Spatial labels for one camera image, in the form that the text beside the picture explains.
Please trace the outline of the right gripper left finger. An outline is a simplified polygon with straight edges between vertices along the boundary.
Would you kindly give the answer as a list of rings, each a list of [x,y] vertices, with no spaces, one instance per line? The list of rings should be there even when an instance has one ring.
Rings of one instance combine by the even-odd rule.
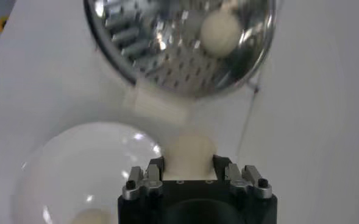
[[[147,169],[143,171],[140,166],[134,166],[122,188],[124,200],[137,200],[142,194],[159,197],[163,193],[164,157],[151,159]]]

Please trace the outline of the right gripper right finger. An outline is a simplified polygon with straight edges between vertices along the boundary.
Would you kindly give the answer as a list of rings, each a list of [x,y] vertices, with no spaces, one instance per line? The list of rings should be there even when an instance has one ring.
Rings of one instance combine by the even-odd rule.
[[[255,166],[245,165],[239,169],[228,157],[213,155],[213,168],[217,179],[227,182],[233,194],[245,192],[262,200],[272,197],[272,186]]]

